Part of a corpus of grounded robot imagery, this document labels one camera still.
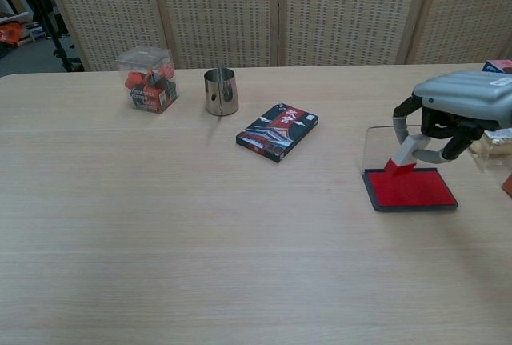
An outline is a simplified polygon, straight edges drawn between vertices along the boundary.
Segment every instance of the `stainless steel cup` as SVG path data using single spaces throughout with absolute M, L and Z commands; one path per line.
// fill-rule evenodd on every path
M 229 115 L 238 110 L 234 71 L 226 67 L 205 73 L 206 110 L 213 115 Z

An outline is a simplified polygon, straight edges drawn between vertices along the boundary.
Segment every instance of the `robotic arm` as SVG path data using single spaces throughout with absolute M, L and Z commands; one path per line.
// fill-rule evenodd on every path
M 409 136 L 407 116 L 422 109 L 422 134 Z M 393 112 L 402 149 L 396 165 L 415 159 L 434 164 L 456 159 L 485 130 L 512 127 L 512 74 L 460 71 L 417 85 Z M 424 149 L 430 138 L 451 140 L 439 151 Z

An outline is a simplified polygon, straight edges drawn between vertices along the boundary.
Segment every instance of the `gray floor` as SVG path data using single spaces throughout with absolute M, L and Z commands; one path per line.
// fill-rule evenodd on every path
M 70 37 L 60 39 L 68 57 L 78 57 L 76 49 L 70 49 Z M 55 46 L 51 39 L 27 43 L 0 59 L 0 77 L 18 73 L 59 73 L 66 70 L 62 60 L 54 57 Z

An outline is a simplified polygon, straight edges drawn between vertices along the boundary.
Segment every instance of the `wicker screen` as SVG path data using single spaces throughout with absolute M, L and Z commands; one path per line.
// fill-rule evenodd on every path
M 427 0 L 408 62 L 497 58 L 512 29 L 510 0 Z
M 394 63 L 412 0 L 282 0 L 284 66 Z
M 56 0 L 90 70 L 115 70 L 121 52 L 166 47 L 156 0 Z
M 178 67 L 277 64 L 277 0 L 158 2 Z

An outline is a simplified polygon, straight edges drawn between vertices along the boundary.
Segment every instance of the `black box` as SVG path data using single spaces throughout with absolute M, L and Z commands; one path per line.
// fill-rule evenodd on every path
M 281 161 L 318 123 L 318 116 L 278 103 L 237 135 L 237 144 Z

